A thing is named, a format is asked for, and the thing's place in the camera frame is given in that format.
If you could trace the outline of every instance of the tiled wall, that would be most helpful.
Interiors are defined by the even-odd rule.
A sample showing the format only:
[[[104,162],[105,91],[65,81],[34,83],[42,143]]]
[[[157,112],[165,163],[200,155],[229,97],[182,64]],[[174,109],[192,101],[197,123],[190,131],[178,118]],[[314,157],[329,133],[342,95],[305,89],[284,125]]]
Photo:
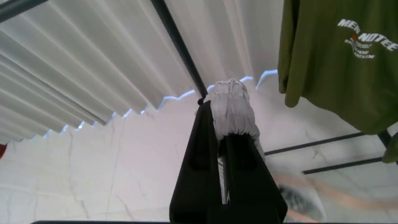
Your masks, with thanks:
[[[357,133],[301,99],[284,105],[277,76],[245,81],[265,151]],[[12,142],[0,160],[0,224],[34,220],[168,220],[168,206],[197,109],[195,94],[107,126]],[[268,156],[299,170],[381,156],[375,136]]]

